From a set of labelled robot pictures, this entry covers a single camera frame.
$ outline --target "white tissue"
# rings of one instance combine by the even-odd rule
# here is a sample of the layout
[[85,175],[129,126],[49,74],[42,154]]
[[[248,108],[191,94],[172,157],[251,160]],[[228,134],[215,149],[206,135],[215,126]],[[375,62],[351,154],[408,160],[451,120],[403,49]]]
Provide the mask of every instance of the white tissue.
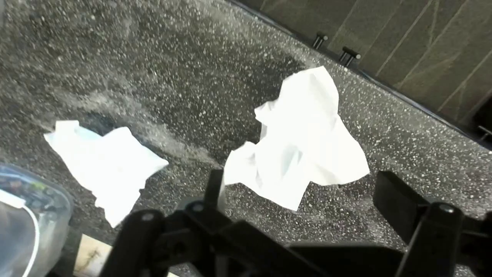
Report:
[[363,149],[338,115],[338,91],[323,66],[286,78],[279,98],[259,106],[255,115],[260,142],[229,154],[225,185],[243,183],[297,211],[309,182],[345,185],[369,174]]
[[132,209],[146,178],[168,165],[142,146],[128,128],[105,137],[79,126],[77,120],[57,122],[45,140],[62,157],[74,178],[92,191],[96,206],[105,209],[116,228]]

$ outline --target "gray granite surface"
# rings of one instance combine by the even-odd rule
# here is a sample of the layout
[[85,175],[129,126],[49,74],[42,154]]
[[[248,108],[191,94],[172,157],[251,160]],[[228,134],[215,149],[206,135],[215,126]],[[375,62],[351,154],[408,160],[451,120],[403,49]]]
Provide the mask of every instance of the gray granite surface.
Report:
[[380,169],[471,215],[492,211],[488,149],[226,1],[6,0],[0,26],[0,162],[72,194],[71,235],[57,266],[63,275],[80,234],[111,243],[117,229],[45,143],[56,120],[77,118],[100,134],[129,126],[171,162],[149,178],[136,209],[169,214],[203,195],[209,169],[222,168],[231,149],[257,140],[252,109],[275,98],[285,77],[320,65],[340,89],[342,118],[372,174],[346,186],[311,185],[298,212],[234,186],[226,191],[231,217],[283,243],[403,249],[372,206]]

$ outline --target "crumpled tissue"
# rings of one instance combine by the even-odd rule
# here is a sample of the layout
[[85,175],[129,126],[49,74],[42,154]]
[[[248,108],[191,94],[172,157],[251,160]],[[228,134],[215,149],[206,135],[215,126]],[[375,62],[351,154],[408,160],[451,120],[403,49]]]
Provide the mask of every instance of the crumpled tissue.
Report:
[[116,228],[134,208],[146,178],[168,165],[142,146],[128,128],[99,135],[77,120],[57,122],[45,140],[62,157],[74,178],[92,191],[96,206]]
[[229,154],[225,185],[243,183],[297,211],[309,182],[345,185],[369,174],[365,151],[338,115],[338,91],[323,66],[288,77],[279,98],[259,106],[255,117],[260,142]]

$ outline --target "clear plastic container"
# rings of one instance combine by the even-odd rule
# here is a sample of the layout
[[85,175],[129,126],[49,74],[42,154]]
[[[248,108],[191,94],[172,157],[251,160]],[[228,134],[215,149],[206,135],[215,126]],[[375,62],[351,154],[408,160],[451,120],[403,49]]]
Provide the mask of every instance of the clear plastic container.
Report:
[[[0,189],[17,195],[37,217],[40,243],[29,277],[42,277],[60,258],[72,200],[60,186],[14,166],[0,165]],[[34,223],[25,209],[0,202],[0,277],[23,275],[34,246]]]

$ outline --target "speckled countertop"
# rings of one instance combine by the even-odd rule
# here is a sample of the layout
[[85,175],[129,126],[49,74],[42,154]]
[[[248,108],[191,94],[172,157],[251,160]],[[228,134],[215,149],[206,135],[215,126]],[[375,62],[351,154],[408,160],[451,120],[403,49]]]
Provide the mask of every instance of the speckled countertop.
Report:
[[455,203],[472,215],[492,209],[488,149],[222,0],[6,0],[0,162],[60,183],[74,195],[62,271],[71,266],[80,234],[111,243],[117,231],[43,142],[56,120],[79,118],[102,134],[129,126],[171,162],[149,178],[136,209],[169,214],[183,200],[203,195],[209,169],[222,168],[231,149],[257,140],[252,109],[275,98],[285,77],[320,65],[340,89],[342,118],[374,174],[348,186],[311,185],[298,212],[235,186],[226,192],[229,215],[285,243],[402,248],[372,206],[380,169],[395,171],[429,200]]

